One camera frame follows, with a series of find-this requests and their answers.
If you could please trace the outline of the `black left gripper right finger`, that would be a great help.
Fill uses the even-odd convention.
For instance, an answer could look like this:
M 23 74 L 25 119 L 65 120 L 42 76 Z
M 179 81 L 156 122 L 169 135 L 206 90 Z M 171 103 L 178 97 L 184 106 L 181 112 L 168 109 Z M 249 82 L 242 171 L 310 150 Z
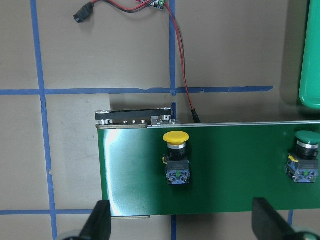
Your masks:
M 298 240 L 294 231 L 282 216 L 262 197 L 252 200 L 251 226 L 258 240 Z

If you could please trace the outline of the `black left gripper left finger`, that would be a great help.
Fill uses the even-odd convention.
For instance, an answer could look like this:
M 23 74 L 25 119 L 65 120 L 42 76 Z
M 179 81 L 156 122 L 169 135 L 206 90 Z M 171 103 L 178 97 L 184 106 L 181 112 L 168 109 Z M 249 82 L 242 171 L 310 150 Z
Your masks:
M 95 205 L 79 234 L 81 240 L 109 240 L 112 232 L 109 200 L 100 200 Z

